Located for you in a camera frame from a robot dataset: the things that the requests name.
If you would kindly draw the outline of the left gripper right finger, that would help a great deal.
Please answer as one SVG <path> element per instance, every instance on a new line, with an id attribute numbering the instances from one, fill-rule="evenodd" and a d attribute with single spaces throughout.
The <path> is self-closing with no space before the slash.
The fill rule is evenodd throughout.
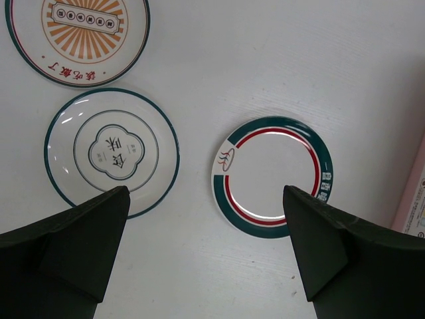
<path id="1" fill-rule="evenodd" d="M 318 318 L 423 318 L 424 239 L 283 191 L 306 298 Z"/>

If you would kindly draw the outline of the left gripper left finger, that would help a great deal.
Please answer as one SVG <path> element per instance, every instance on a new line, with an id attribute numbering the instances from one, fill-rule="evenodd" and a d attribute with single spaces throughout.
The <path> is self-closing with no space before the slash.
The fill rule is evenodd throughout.
<path id="1" fill-rule="evenodd" d="M 93 318 L 129 207 L 129 190 L 119 186 L 1 234 L 1 317 Z"/>

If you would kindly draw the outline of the flower emblem plate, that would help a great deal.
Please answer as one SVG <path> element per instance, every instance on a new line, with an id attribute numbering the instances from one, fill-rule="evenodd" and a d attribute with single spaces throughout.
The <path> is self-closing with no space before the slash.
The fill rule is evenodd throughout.
<path id="1" fill-rule="evenodd" d="M 181 161 L 166 113 L 123 88 L 89 90 L 69 100 L 48 126 L 43 158 L 52 187 L 72 207 L 127 187 L 130 219 L 165 199 Z"/>

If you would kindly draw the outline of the green red rimmed plate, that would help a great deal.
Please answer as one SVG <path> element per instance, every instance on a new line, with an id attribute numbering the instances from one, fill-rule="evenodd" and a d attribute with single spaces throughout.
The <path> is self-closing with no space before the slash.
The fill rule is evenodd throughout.
<path id="1" fill-rule="evenodd" d="M 283 208 L 286 185 L 328 202 L 333 162 L 321 136 L 285 116 L 251 120 L 219 147 L 211 170 L 216 206 L 239 231 L 261 239 L 289 234 Z"/>

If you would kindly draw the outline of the orange sunburst plate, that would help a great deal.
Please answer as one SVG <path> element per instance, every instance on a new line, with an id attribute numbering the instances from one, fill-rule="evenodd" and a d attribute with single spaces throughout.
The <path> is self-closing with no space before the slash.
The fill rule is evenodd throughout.
<path id="1" fill-rule="evenodd" d="M 127 73 L 148 40 L 148 1 L 5 1 L 9 36 L 38 74 L 95 88 Z"/>

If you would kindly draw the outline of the pink white dish rack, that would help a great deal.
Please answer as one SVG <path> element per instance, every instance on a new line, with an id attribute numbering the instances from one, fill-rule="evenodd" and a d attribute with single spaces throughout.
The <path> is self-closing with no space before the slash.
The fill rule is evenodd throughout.
<path id="1" fill-rule="evenodd" d="M 424 238 L 424 138 L 402 194 L 392 229 Z"/>

